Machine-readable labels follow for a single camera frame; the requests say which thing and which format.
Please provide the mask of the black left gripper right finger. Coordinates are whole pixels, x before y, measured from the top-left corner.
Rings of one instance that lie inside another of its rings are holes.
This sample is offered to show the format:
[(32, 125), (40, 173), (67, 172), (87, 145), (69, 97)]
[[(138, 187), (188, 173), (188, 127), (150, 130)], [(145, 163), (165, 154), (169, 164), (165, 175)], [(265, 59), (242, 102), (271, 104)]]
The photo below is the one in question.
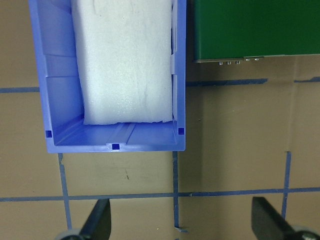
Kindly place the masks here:
[(255, 196), (251, 202), (251, 229), (258, 240), (318, 240), (320, 235), (305, 227), (291, 226), (267, 201)]

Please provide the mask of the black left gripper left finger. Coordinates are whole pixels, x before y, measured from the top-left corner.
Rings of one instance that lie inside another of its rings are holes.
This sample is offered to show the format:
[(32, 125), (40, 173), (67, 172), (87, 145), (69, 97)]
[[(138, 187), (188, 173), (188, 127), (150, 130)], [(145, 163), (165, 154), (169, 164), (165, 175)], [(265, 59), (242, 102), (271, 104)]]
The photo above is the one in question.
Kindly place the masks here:
[(109, 199), (99, 199), (82, 226), (82, 240), (108, 240), (112, 230), (111, 204)]

